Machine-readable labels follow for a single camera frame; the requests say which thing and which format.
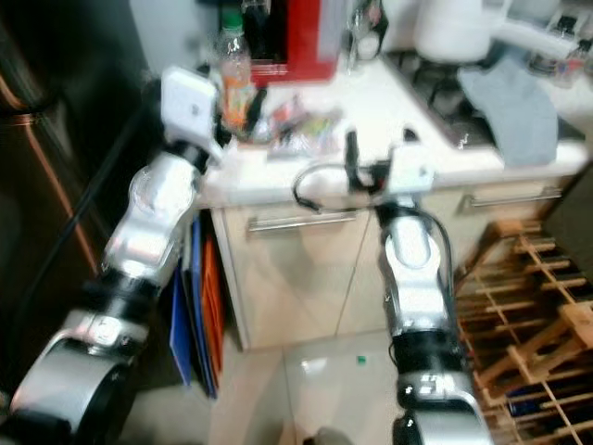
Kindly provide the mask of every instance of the cabinet drawer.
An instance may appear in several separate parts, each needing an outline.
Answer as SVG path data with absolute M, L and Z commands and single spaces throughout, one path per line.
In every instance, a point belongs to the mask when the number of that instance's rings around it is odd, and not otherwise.
M 294 205 L 224 213 L 249 347 L 334 335 L 368 214 Z
M 500 219 L 537 218 L 561 194 L 566 182 L 553 179 L 438 190 L 423 198 L 423 208 L 447 228 L 457 267 L 473 251 L 489 223 Z M 379 239 L 379 224 L 371 215 L 338 334 L 385 328 L 385 289 L 377 265 Z

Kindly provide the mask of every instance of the dish towel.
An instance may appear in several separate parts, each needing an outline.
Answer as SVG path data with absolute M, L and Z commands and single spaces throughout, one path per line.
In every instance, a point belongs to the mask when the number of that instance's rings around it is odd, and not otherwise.
M 482 111 L 507 167 L 556 159 L 558 114 L 536 80 L 510 58 L 488 71 L 461 68 L 461 88 Z

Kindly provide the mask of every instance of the green object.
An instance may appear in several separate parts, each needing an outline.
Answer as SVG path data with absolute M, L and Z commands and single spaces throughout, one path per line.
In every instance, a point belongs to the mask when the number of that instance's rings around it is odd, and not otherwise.
M 243 16 L 238 9 L 225 9 L 222 11 L 222 28 L 225 31 L 243 30 Z

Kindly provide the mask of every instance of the cream cabinet door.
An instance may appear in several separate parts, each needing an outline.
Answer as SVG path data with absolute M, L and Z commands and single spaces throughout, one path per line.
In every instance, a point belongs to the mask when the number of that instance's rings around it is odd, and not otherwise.
M 335 335 L 368 213 L 314 215 L 293 205 L 224 213 L 248 346 Z
M 443 189 L 424 197 L 422 205 L 447 228 L 454 267 L 457 267 L 473 252 L 489 223 L 503 219 L 536 218 L 560 195 L 564 183 L 554 179 Z M 435 238 L 441 245 L 438 234 Z M 385 328 L 385 292 L 377 264 L 380 249 L 379 226 L 375 216 L 371 215 L 338 334 Z

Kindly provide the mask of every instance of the white kettle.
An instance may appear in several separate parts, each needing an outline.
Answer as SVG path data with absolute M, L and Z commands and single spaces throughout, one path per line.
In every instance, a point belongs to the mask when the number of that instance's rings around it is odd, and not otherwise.
M 475 63 L 486 57 L 492 39 L 518 45 L 547 57 L 563 58 L 574 41 L 507 18 L 512 0 L 502 9 L 485 8 L 483 0 L 421 0 L 414 41 L 418 53 L 435 62 Z

